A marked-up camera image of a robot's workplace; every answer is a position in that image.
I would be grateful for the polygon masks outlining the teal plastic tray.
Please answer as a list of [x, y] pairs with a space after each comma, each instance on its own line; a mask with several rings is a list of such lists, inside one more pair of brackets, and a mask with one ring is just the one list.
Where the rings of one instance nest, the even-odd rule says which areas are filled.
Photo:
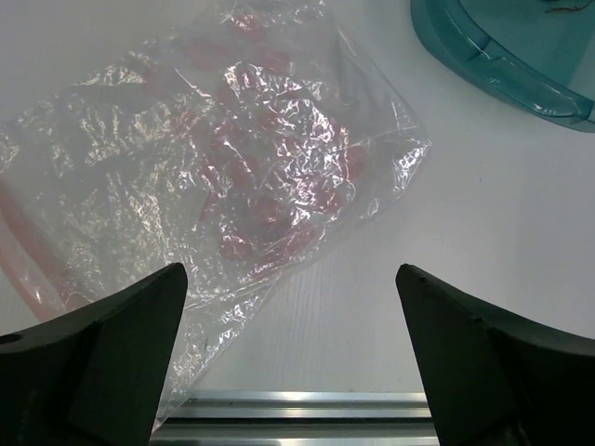
[[591, 1], [413, 1], [418, 40], [486, 94], [553, 124], [594, 130]]

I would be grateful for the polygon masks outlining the clear zip top bag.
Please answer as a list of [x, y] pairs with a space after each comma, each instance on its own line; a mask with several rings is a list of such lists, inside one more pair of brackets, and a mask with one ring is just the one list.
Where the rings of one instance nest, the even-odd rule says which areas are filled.
[[2, 125], [1, 266], [49, 320], [181, 263], [163, 423], [430, 145], [324, 2], [215, 1]]

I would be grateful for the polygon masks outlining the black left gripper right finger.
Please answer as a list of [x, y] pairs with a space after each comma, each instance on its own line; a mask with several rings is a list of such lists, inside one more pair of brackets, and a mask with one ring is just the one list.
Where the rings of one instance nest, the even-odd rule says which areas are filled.
[[399, 267], [396, 287], [442, 445], [593, 444], [593, 340], [413, 265]]

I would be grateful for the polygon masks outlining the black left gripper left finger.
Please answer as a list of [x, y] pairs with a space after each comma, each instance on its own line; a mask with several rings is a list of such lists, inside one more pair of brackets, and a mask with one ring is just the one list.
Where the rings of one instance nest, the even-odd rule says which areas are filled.
[[187, 293], [174, 263], [1, 338], [4, 445], [146, 445]]

